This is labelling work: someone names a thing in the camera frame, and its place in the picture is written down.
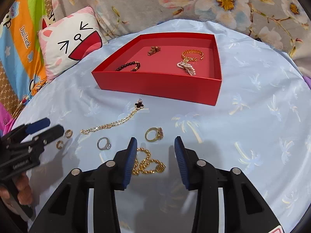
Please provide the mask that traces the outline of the small gold link charm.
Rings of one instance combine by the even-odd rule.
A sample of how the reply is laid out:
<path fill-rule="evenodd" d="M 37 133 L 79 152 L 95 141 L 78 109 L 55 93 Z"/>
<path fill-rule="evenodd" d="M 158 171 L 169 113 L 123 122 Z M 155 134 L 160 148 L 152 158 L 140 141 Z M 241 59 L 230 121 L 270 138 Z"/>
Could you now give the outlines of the small gold link charm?
<path fill-rule="evenodd" d="M 147 55 L 148 55 L 148 56 L 152 56 L 152 55 L 154 55 L 154 54 L 160 52 L 160 50 L 161 50 L 161 47 L 159 47 L 159 46 L 151 46 L 151 48 L 150 48 L 150 50 L 148 51 Z"/>

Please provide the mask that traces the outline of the left hand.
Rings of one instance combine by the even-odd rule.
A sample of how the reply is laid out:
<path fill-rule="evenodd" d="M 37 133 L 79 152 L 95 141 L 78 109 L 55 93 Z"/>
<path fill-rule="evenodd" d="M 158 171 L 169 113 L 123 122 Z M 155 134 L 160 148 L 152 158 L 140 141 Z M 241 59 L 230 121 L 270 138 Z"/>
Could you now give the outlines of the left hand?
<path fill-rule="evenodd" d="M 33 202 L 32 190 L 29 185 L 29 178 L 26 173 L 20 174 L 15 181 L 16 188 L 18 190 L 18 201 L 21 205 L 31 205 Z M 11 206 L 10 204 L 10 194 L 8 190 L 1 186 L 1 199 L 7 206 Z"/>

